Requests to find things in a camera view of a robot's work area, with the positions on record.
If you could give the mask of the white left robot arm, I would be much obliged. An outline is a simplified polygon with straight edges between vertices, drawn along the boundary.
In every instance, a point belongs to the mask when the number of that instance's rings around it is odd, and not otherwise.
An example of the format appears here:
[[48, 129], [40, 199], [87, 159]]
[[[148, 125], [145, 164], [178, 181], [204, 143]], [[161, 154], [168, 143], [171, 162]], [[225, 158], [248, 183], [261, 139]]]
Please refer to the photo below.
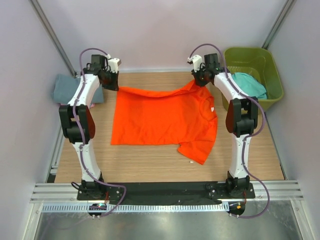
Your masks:
[[74, 147], [82, 171], [81, 182], [71, 184], [78, 191], [78, 200], [102, 200], [107, 194], [94, 152], [96, 125], [90, 106], [99, 87], [119, 90], [120, 64], [119, 58], [112, 58], [109, 54], [93, 54], [82, 70], [75, 94], [66, 105], [59, 107], [63, 135]]

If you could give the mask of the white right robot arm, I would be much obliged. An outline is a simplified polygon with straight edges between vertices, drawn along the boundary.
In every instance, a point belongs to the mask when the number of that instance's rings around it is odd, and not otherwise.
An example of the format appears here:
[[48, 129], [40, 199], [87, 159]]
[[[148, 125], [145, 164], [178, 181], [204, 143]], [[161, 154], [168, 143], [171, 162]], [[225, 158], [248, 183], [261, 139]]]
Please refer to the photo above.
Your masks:
[[216, 53], [201, 57], [192, 55], [187, 61], [193, 65], [191, 74], [197, 86], [212, 83], [229, 101], [225, 127], [231, 134], [231, 164], [225, 183], [214, 186], [222, 198], [255, 198], [246, 165], [249, 158], [251, 135], [258, 125], [258, 107], [238, 87], [227, 68], [221, 67]]

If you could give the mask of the orange t-shirt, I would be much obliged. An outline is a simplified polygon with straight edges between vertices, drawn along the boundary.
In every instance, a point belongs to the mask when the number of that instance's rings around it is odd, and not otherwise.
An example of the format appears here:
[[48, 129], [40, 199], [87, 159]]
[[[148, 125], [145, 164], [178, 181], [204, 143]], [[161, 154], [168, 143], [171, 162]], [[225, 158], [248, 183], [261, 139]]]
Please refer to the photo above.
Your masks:
[[218, 131], [215, 99], [191, 80], [180, 89], [152, 91], [122, 86], [116, 94], [111, 145], [178, 145], [203, 165]]

